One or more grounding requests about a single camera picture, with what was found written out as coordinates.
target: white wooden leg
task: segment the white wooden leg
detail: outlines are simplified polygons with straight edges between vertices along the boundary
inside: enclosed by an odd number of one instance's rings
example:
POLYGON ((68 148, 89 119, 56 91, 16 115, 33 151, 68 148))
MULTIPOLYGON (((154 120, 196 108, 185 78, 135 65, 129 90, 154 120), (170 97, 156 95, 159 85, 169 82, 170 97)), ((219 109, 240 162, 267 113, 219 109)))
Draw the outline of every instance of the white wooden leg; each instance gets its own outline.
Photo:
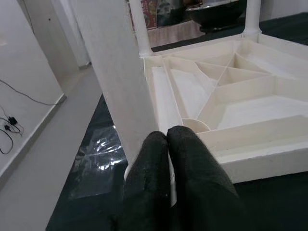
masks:
POLYGON ((243 35, 248 38, 257 39, 260 30, 261 0, 248 0, 246 10, 246 25, 243 35))
POLYGON ((140 0, 129 0, 129 3, 138 41, 140 57, 142 58, 146 56, 151 56, 153 54, 153 51, 150 46, 141 2, 140 0))
POLYGON ((72 0, 77 22, 128 163, 158 130, 124 0, 72 0))

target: dark green floor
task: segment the dark green floor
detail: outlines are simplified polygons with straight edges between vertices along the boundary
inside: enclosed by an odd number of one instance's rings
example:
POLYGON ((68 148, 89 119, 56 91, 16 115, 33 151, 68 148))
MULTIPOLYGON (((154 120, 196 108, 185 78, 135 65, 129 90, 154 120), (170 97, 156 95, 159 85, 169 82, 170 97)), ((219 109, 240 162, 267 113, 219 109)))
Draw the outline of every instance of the dark green floor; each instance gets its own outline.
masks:
MULTIPOLYGON (((264 34, 308 45, 308 13, 270 20, 260 26, 264 34)), ((243 29, 239 26, 158 47, 154 51, 235 35, 243 29)), ((120 141, 102 97, 46 230, 115 230, 126 166, 120 141)), ((240 183, 235 187, 258 230, 308 231, 307 172, 240 183)))

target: black bowl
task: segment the black bowl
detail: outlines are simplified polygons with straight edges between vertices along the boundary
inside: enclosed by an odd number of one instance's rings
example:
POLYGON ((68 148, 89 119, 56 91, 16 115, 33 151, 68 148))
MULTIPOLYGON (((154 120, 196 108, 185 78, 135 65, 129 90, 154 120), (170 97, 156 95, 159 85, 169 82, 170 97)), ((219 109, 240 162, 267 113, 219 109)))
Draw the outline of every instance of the black bowl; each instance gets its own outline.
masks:
POLYGON ((247 6, 247 0, 234 0, 218 6, 206 6, 197 4, 186 9, 189 17, 203 28, 222 27, 234 24, 243 14, 247 6))

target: white pillar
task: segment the white pillar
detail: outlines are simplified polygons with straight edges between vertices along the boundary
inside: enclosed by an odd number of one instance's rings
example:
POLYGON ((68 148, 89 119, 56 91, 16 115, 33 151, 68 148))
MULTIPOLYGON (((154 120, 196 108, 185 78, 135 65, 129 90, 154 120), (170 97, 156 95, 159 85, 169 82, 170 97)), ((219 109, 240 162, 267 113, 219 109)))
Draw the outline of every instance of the white pillar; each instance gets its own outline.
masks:
POLYGON ((149 35, 144 20, 141 1, 129 0, 129 3, 139 46, 139 55, 141 58, 151 56, 153 51, 150 46, 149 35))
POLYGON ((259 33, 262 33, 260 29, 260 10, 261 0, 248 0, 246 10, 246 24, 243 32, 245 37, 257 38, 259 33))
POLYGON ((129 166, 158 130, 124 0, 71 0, 129 166))

